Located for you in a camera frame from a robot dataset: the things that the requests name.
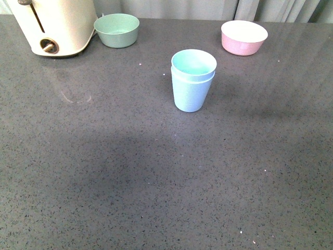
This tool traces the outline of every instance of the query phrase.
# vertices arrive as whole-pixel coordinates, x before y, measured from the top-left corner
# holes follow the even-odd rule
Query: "speckled quartz countertop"
[[[262,23],[239,57],[222,21],[140,21],[59,59],[0,16],[0,248],[331,249],[333,24]],[[217,59],[195,113],[172,94],[187,48]]]

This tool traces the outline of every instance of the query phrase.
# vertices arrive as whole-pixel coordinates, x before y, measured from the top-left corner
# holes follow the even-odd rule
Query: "toaster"
[[[97,19],[93,0],[7,0],[33,53],[70,56],[86,48]]]

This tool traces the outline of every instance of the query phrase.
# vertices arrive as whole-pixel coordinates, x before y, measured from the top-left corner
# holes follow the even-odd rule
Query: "bowl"
[[[140,21],[128,14],[110,14],[98,18],[94,28],[101,41],[111,48],[125,48],[137,39]]]
[[[238,56],[256,53],[268,37],[268,32],[254,22],[234,20],[221,26],[223,48]]]

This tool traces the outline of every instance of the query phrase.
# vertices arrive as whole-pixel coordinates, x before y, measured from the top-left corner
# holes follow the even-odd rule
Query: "light blue cup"
[[[172,70],[186,81],[205,81],[215,74],[216,59],[198,49],[177,52],[171,59]]]
[[[215,72],[204,81],[187,81],[171,67],[173,97],[176,107],[184,112],[195,112],[201,109],[214,76]]]

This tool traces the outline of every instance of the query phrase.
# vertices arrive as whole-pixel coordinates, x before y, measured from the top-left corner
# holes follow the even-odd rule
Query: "gray curtain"
[[[0,14],[10,14],[0,0]],[[97,16],[333,23],[333,0],[94,0]]]

